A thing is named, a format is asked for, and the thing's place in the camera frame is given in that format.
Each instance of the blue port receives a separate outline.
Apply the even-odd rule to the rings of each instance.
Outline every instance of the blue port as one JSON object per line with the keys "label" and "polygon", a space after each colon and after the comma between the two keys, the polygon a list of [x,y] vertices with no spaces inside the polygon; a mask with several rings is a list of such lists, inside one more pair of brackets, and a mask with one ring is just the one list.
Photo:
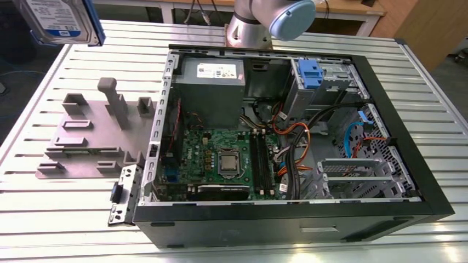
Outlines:
{"label": "blue port", "polygon": [[168,182],[179,182],[179,170],[175,168],[165,168],[164,169],[165,178]]}

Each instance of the blue hard drive label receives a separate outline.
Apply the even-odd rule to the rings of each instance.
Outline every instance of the blue hard drive label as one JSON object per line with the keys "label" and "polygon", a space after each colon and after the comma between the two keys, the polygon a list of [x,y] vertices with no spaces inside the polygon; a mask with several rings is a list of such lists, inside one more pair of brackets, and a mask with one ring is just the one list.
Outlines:
{"label": "blue hard drive label", "polygon": [[77,37],[81,33],[68,0],[27,0],[43,29],[56,37]]}

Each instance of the aluminum workbench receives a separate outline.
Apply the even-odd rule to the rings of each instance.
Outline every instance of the aluminum workbench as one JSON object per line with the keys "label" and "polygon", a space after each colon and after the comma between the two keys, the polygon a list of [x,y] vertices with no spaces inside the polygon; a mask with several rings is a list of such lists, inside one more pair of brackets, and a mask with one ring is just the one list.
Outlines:
{"label": "aluminum workbench", "polygon": [[224,28],[103,21],[104,47],[65,45],[0,148],[0,259],[47,262],[467,262],[468,125],[405,45],[305,34],[275,49],[368,57],[456,214],[369,243],[161,249],[136,227],[108,228],[116,179],[39,180],[36,166],[67,93],[105,100],[101,77],[127,101],[157,100],[169,43],[224,45]]}

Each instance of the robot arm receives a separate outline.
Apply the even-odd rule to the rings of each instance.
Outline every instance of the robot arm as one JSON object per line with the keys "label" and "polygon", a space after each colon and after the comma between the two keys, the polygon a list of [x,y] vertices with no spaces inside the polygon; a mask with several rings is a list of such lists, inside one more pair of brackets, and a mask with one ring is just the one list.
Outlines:
{"label": "robot arm", "polygon": [[289,41],[300,36],[315,19],[311,0],[236,0],[227,31],[228,45],[268,48],[271,36]]}

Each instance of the sticker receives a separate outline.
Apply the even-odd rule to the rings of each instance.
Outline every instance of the sticker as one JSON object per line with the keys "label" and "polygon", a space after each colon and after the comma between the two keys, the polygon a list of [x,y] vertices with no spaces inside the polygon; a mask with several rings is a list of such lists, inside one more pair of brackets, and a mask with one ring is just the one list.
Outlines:
{"label": "sticker", "polygon": [[368,12],[365,12],[365,14],[368,14],[368,15],[383,15],[383,12],[368,11]]}
{"label": "sticker", "polygon": [[284,113],[283,111],[280,111],[280,112],[277,113],[277,115],[279,115],[279,117],[280,117],[281,119],[285,119],[285,118],[288,117],[288,115],[285,115],[285,113]]}
{"label": "sticker", "polygon": [[81,28],[72,8],[61,0],[27,0],[43,29],[56,37],[77,37]]}
{"label": "sticker", "polygon": [[280,192],[285,193],[288,191],[288,185],[280,184]]}
{"label": "sticker", "polygon": [[197,65],[197,78],[237,78],[236,65],[200,63]]}

